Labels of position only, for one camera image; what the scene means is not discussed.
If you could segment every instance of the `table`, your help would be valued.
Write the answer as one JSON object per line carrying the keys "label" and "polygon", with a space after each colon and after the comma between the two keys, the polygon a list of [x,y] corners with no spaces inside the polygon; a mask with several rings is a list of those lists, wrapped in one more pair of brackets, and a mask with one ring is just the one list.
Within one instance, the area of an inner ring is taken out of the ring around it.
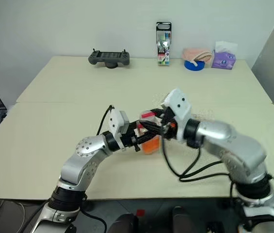
{"label": "table", "polygon": [[[223,120],[233,124],[241,133],[256,138],[268,153],[266,164],[274,175],[274,105],[244,61],[238,61],[233,70],[205,69],[194,73],[182,70],[179,60],[174,61],[171,67],[161,67],[165,71],[160,73],[161,76],[151,71],[160,72],[151,64],[152,61],[132,59],[131,69],[109,70],[88,66],[86,58],[54,57],[0,124],[0,198],[49,198],[63,163],[72,155],[80,139],[95,134],[110,103],[125,110],[133,121],[141,111],[157,107],[165,94],[175,86],[187,93],[193,104],[192,112],[198,119]],[[146,72],[141,69],[138,82],[135,81],[135,73],[138,73],[136,66],[145,67],[149,73],[145,77]],[[68,70],[72,72],[69,79],[65,75]],[[131,75],[126,75],[126,79],[122,78],[120,82],[120,70]],[[113,75],[105,77],[97,74],[107,74],[107,71]],[[112,79],[117,80],[115,87],[110,87]],[[54,82],[54,87],[47,91],[51,82]],[[75,86],[77,91],[68,91],[76,82],[80,82],[80,85]],[[142,83],[159,88],[151,89]],[[64,89],[71,95],[62,96]],[[218,94],[211,98],[213,90]],[[196,156],[194,149],[175,141],[167,143],[167,152],[179,171]],[[202,151],[197,168],[215,160],[214,156]],[[204,174],[217,171],[225,171],[224,165],[212,167]],[[143,155],[131,148],[105,159],[86,193],[90,199],[97,200],[226,197],[229,180],[215,177],[194,183],[179,183],[159,153]]]}
{"label": "table", "polygon": [[108,69],[102,63],[89,64],[86,57],[63,56],[53,57],[17,102],[78,102],[91,109],[113,103],[128,111],[136,98],[143,109],[158,106],[176,87],[193,106],[271,103],[244,60],[238,60],[232,70],[196,72],[187,70],[181,59],[172,60],[170,67],[159,67],[156,59],[131,59],[128,67]]}

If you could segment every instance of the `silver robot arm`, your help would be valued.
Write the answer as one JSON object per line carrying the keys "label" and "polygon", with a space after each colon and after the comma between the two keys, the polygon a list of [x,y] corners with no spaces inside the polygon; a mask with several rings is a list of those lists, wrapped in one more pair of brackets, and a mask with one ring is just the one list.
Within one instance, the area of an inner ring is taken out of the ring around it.
{"label": "silver robot arm", "polygon": [[[266,153],[261,144],[238,133],[229,124],[192,119],[192,106],[179,89],[168,94],[162,107],[168,119],[165,121],[163,118],[162,123],[167,125],[170,119],[177,123],[175,138],[178,142],[186,141],[190,147],[204,148],[225,164],[236,185],[237,209],[246,227],[263,229],[265,233],[274,232],[274,189],[269,183],[271,176],[267,173]],[[273,228],[266,231],[265,226]]]}
{"label": "silver robot arm", "polygon": [[136,122],[130,123],[125,112],[110,110],[110,131],[86,137],[76,146],[73,155],[65,162],[57,186],[42,209],[32,233],[75,233],[72,222],[76,219],[85,191],[90,185],[99,164],[114,151],[135,147],[155,136],[146,133],[137,137]]}
{"label": "silver robot arm", "polygon": [[85,191],[99,164],[112,154],[105,135],[86,137],[65,162],[56,189],[46,203],[32,233],[74,233],[71,224],[85,201]]}
{"label": "silver robot arm", "polygon": [[274,219],[274,190],[264,163],[266,153],[255,139],[222,122],[200,122],[196,141],[218,157],[229,171],[246,218]]}

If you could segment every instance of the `tissue box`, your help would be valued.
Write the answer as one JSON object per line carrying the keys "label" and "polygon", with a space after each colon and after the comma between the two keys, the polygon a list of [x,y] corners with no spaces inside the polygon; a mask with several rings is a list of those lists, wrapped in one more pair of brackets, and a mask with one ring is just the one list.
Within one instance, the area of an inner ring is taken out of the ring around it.
{"label": "tissue box", "polygon": [[215,52],[212,68],[232,69],[236,62],[236,56],[228,52]]}

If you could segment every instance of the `white wall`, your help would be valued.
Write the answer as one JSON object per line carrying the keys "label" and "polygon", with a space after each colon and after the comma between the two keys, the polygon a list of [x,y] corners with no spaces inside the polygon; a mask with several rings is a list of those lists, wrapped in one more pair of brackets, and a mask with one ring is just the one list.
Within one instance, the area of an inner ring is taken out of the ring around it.
{"label": "white wall", "polygon": [[154,57],[159,20],[173,24],[173,58],[226,40],[252,66],[274,28],[274,0],[0,0],[0,96],[13,104],[53,55]]}

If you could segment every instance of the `black game controller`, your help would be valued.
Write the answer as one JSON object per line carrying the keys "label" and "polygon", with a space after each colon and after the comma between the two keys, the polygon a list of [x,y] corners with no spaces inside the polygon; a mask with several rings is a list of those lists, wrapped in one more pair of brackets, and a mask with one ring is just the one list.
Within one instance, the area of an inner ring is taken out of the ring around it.
{"label": "black game controller", "polygon": [[88,61],[90,64],[95,65],[97,62],[104,62],[107,68],[113,69],[120,62],[123,65],[129,65],[129,53],[125,50],[122,52],[100,52],[95,50],[89,56]]}

